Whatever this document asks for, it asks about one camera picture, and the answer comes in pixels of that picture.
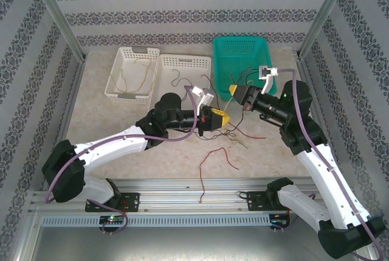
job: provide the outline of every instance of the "white basket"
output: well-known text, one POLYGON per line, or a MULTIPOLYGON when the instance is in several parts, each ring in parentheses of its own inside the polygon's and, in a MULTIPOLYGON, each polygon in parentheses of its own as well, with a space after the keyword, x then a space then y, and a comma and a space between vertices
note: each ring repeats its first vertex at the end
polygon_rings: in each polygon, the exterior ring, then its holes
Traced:
POLYGON ((158 57, 159 49, 157 48, 147 48, 147 53, 135 53, 132 47, 120 47, 104 94, 115 103, 150 104, 158 70, 158 57), (151 60, 148 72, 145 66, 148 66, 150 61, 139 58, 151 60), (142 87, 137 92, 133 92, 141 86, 143 79, 145 82, 142 87))
MULTIPOLYGON (((187 80, 181 80, 176 87, 171 85, 177 84, 180 78, 187 78, 191 83, 199 88, 209 88, 210 83, 206 77, 201 77, 203 74, 210 77, 211 75, 211 58, 204 56, 189 56, 189 55, 171 55, 161 54, 157 62, 158 76, 154 85, 153 95, 149 105, 149 110, 153 109, 155 104, 167 92, 175 92, 182 99, 186 93, 184 86, 190 85, 187 80)), ((193 109, 189 96, 181 103, 183 110, 193 109)))

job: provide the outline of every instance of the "green plastic basket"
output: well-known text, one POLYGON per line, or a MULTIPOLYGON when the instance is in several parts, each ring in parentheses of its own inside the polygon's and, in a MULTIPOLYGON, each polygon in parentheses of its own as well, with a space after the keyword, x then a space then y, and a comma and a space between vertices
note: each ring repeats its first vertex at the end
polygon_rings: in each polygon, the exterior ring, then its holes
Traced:
MULTIPOLYGON (((213 40, 213 53, 215 60, 216 91, 222 100, 229 100, 231 94, 230 85, 237 85, 241 74, 245 74, 252 67, 252 73, 248 80, 253 80, 250 85, 263 87, 264 80, 259 80, 258 73, 254 73, 261 65, 272 67, 267 41, 262 37, 217 37, 213 40)), ((246 79, 239 81, 240 85, 246 84, 246 79)), ((269 91, 274 95, 277 91, 275 80, 269 91)))

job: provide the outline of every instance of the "striped wall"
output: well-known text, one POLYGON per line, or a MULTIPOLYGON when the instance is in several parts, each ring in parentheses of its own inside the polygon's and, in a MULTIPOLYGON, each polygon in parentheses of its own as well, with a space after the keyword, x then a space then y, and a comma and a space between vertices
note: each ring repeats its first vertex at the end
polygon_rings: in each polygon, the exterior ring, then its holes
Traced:
MULTIPOLYGON (((340 168, 389 220, 389 0, 337 0, 304 58, 340 168)), ((388 229, 379 237, 389 260, 388 229)))
POLYGON ((83 50, 265 37, 298 49, 324 0, 57 0, 83 50))
POLYGON ((78 62, 42 0, 0 0, 0 260, 58 137, 78 62))

